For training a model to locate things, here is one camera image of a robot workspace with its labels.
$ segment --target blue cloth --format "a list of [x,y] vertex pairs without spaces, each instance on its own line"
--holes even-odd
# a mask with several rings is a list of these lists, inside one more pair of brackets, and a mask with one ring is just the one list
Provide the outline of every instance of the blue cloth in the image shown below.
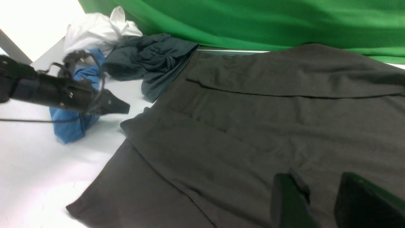
[[[97,58],[98,62],[103,64],[105,57],[99,49],[90,50]],[[95,89],[99,89],[100,77],[98,76],[99,68],[97,65],[90,67],[77,68],[75,70],[74,80],[87,79],[92,82]],[[52,120],[69,120],[79,116],[77,112],[72,112],[64,109],[49,108]],[[100,117],[96,115],[82,116],[79,120],[70,123],[54,123],[53,131],[55,135],[62,140],[64,144],[74,142],[85,136],[88,130]]]

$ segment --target white cloth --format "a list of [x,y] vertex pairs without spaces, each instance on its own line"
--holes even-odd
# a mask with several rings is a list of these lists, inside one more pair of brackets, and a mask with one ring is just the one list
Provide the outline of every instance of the white cloth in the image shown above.
[[121,6],[115,7],[110,17],[101,13],[87,13],[68,25],[64,55],[80,49],[100,49],[107,57],[121,36],[142,36],[132,21],[125,20]]

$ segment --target wire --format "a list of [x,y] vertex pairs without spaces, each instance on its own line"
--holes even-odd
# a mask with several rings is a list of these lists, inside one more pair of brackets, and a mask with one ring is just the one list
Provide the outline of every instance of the wire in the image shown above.
[[[88,114],[89,111],[91,111],[94,107],[94,104],[96,104],[96,102],[98,101],[98,99],[100,98],[102,92],[104,91],[104,86],[105,86],[105,74],[101,69],[101,65],[100,63],[97,61],[97,58],[92,54],[89,53],[89,55],[93,58],[94,62],[96,63],[98,69],[99,69],[99,74],[101,76],[101,88],[99,90],[99,92],[97,93],[97,95],[93,98],[93,100],[90,102],[90,104],[88,105],[88,107],[84,110],[84,112],[82,114],[79,114],[78,117],[75,117],[73,119],[70,120],[24,120],[24,119],[1,119],[0,118],[0,122],[24,122],[24,123],[70,123],[70,122],[75,122],[78,121],[82,116],[85,116]],[[63,71],[67,71],[69,73],[69,75],[71,75],[71,72],[65,68],[64,65],[57,63],[57,62],[53,62],[51,64],[55,65],[57,67],[59,67],[61,70]],[[51,66],[49,66],[49,68],[45,71],[43,70],[39,70],[40,73],[48,73]]]
[[87,113],[93,108],[94,104],[98,101],[98,99],[100,98],[101,94],[104,91],[104,85],[105,85],[105,74],[101,69],[100,63],[97,61],[97,58],[90,53],[90,56],[93,58],[93,60],[95,61],[98,69],[99,69],[99,74],[101,76],[101,88],[100,91],[98,92],[98,94],[95,96],[95,98],[91,101],[91,103],[89,104],[89,106],[87,107],[87,109],[83,112],[85,115],[87,115]]
[[80,119],[80,115],[70,120],[23,120],[23,119],[0,119],[0,122],[26,122],[26,123],[70,123]]

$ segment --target green screen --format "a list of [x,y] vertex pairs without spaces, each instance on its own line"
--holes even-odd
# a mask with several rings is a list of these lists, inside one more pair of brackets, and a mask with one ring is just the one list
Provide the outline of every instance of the green screen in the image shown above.
[[320,43],[405,63],[405,0],[79,0],[87,13],[121,5],[145,34],[201,45],[281,50]]

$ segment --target dark gray fabric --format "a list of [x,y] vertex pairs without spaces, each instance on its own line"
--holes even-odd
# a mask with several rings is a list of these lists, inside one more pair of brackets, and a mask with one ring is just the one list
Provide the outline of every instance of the dark gray fabric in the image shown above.
[[181,73],[198,44],[170,34],[123,36],[103,69],[120,81],[143,79],[142,94],[154,102]]
[[82,196],[66,208],[92,228],[214,227],[128,140]]
[[[252,56],[196,52],[152,108],[121,127],[215,227],[270,227],[273,177],[293,169],[309,185],[316,218],[333,228],[342,172],[405,198],[403,77],[404,70],[317,44]],[[114,168],[137,169],[120,166]],[[114,206],[130,217],[140,191],[107,175],[99,188],[125,188]],[[81,198],[76,204],[89,208],[74,215],[79,219],[111,208],[102,203],[114,199]]]

